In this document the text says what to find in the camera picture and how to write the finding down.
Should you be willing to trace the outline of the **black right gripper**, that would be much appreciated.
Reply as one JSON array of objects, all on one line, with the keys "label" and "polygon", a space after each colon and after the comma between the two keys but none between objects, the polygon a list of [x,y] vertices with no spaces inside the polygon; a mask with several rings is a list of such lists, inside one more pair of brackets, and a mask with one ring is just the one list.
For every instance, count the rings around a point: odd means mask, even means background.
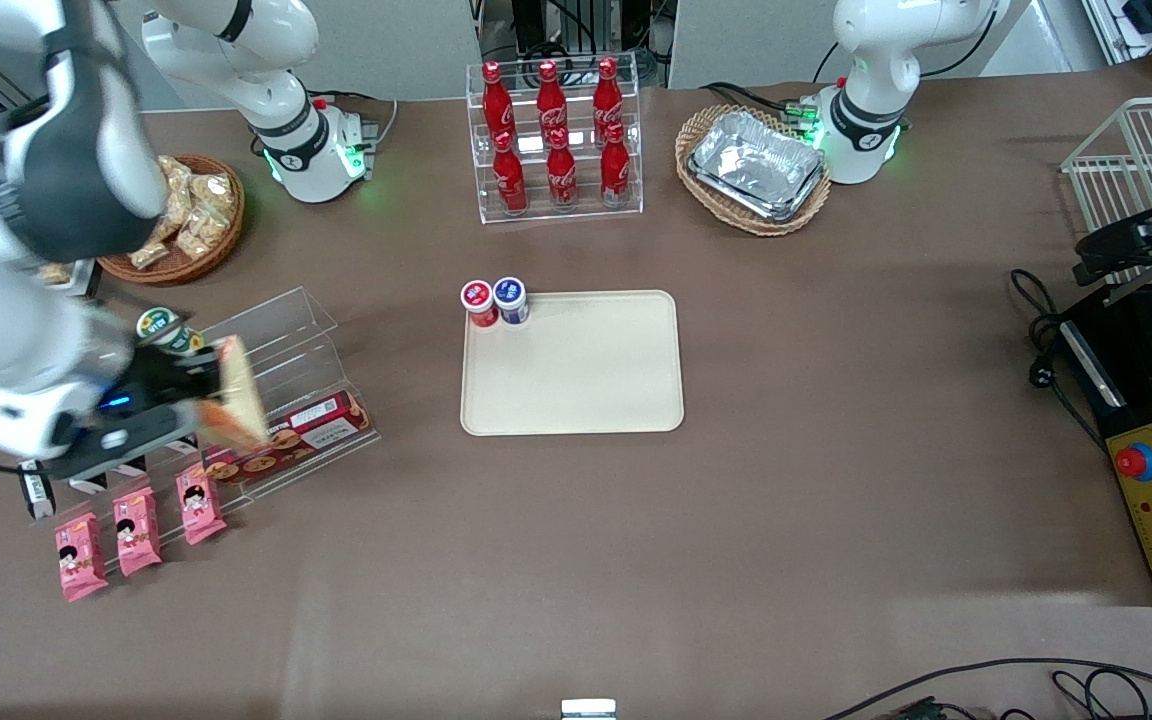
[{"label": "black right gripper", "polygon": [[200,427],[200,397],[218,397],[220,392],[218,351],[180,356],[138,344],[131,364],[100,397],[99,420],[124,420],[161,406],[164,424]]}]

